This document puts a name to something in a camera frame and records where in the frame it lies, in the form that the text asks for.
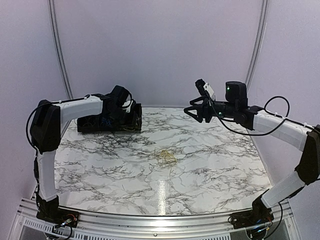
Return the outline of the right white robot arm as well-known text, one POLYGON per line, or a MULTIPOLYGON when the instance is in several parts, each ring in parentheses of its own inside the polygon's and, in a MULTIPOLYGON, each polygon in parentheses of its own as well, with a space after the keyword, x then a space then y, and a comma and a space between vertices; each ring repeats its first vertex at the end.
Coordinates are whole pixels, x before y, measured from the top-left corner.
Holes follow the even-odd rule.
POLYGON ((189 102, 184 112, 199 123, 209 123, 213 117, 223 124, 232 122, 249 130, 250 137, 273 136, 294 146, 302 155, 298 165, 286 178, 267 190, 252 203, 247 219, 258 224, 282 200, 293 197, 305 186, 320 179, 320 127, 300 123, 287 115, 272 113, 267 108, 249 106, 247 86, 240 81, 225 84, 225 101, 216 101, 209 83, 199 79, 195 86, 200 94, 189 102))

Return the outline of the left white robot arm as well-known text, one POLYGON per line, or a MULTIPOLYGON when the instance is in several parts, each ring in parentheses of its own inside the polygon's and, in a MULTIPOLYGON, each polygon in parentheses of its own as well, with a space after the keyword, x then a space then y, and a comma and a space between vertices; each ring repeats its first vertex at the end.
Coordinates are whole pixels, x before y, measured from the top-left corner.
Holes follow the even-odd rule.
POLYGON ((58 223, 63 219, 55 187, 54 162, 61 143, 61 128, 76 120, 80 133, 140 131, 142 106, 124 87, 116 85, 107 94, 88 94, 82 98, 41 100, 26 123, 26 136, 35 149, 34 177, 37 183, 38 211, 58 223))

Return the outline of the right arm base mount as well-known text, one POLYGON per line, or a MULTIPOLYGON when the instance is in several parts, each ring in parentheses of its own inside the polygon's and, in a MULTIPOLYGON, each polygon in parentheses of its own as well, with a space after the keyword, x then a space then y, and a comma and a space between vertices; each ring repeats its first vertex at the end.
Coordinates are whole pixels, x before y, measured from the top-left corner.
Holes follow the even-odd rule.
POLYGON ((267 210, 260 214, 259 212, 251 209, 234 212, 229 216, 227 221, 234 229, 241 229, 271 223, 273 220, 274 215, 271 210, 267 210))

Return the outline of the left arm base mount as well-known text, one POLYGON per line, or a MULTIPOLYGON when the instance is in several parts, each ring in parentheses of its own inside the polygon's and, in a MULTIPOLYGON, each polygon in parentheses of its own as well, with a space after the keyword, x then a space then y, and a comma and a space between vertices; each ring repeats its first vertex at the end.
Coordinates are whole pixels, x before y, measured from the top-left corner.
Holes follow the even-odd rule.
POLYGON ((41 209, 37 212, 36 217, 40 220, 61 225, 67 220, 71 220, 67 225, 76 228, 78 225, 80 213, 73 210, 63 208, 41 209))

